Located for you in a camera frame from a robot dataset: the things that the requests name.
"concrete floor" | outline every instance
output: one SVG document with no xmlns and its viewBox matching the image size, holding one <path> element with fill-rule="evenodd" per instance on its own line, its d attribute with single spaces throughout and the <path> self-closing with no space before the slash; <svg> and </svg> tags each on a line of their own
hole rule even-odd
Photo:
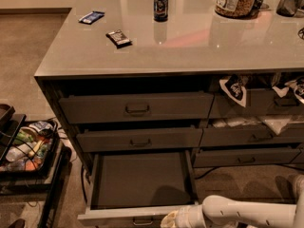
<svg viewBox="0 0 304 228">
<path fill-rule="evenodd" d="M 33 74 L 66 17 L 66 14 L 0 15 L 0 103 L 13 105 L 16 113 L 27 114 L 28 120 L 54 116 Z M 60 200 L 52 214 L 52 227 L 83 227 L 77 220 L 86 209 L 81 166 L 72 151 L 70 164 L 63 173 Z M 195 174 L 199 177 L 208 170 L 196 169 Z M 200 200 L 217 194 L 236 200 L 293 203 L 291 180 L 298 173 L 304 172 L 278 165 L 221 167 L 198 178 L 196 185 Z M 27 228 L 37 227 L 43 204 L 43 195 L 0 196 L 0 228 L 7 228 L 18 218 L 27 220 Z"/>
</svg>

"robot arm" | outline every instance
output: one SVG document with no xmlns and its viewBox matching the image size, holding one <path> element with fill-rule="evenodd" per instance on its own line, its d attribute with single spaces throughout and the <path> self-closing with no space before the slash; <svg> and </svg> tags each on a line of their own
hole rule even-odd
<svg viewBox="0 0 304 228">
<path fill-rule="evenodd" d="M 213 195 L 202 205 L 170 213 L 162 220 L 161 228 L 236 228 L 239 222 L 258 228 L 300 228 L 303 214 L 304 194 L 297 205 L 235 201 Z"/>
</svg>

